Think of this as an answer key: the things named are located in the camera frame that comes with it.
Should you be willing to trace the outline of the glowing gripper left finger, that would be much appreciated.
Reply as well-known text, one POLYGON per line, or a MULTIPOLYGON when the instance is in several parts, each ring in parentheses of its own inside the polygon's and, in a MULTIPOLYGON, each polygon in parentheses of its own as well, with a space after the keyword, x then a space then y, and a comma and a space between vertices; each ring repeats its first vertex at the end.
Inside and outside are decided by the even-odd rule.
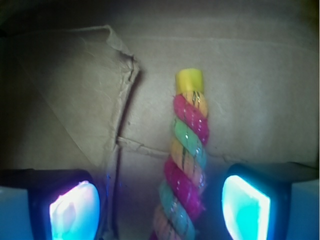
POLYGON ((81 169, 0 172, 2 240, 93 240, 100 197, 81 169))

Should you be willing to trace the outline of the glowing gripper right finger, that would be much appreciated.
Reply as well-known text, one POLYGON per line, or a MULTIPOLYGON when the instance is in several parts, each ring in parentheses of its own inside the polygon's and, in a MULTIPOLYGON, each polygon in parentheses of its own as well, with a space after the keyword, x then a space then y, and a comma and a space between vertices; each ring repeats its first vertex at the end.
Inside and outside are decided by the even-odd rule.
POLYGON ((319 168, 302 163, 235 163, 221 191, 234 240, 318 240, 319 168))

